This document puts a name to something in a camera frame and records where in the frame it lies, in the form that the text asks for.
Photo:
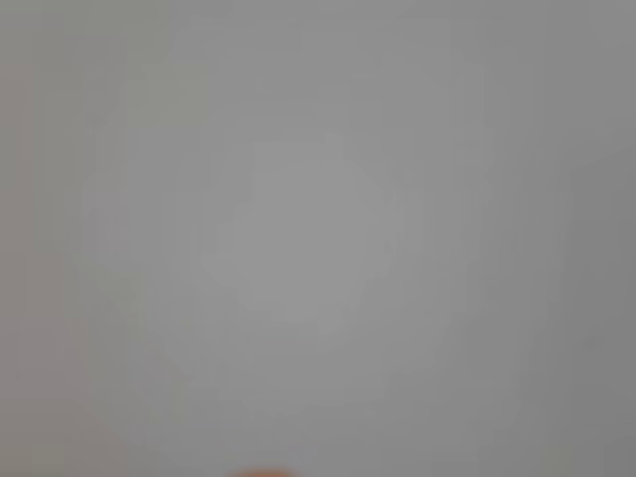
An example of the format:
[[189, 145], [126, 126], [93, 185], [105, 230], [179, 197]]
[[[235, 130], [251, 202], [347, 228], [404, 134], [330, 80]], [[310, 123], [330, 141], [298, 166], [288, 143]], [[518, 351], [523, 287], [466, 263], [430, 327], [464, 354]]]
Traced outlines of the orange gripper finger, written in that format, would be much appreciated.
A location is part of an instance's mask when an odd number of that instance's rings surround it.
[[298, 477], [298, 474], [281, 467], [250, 467], [233, 471], [228, 477]]

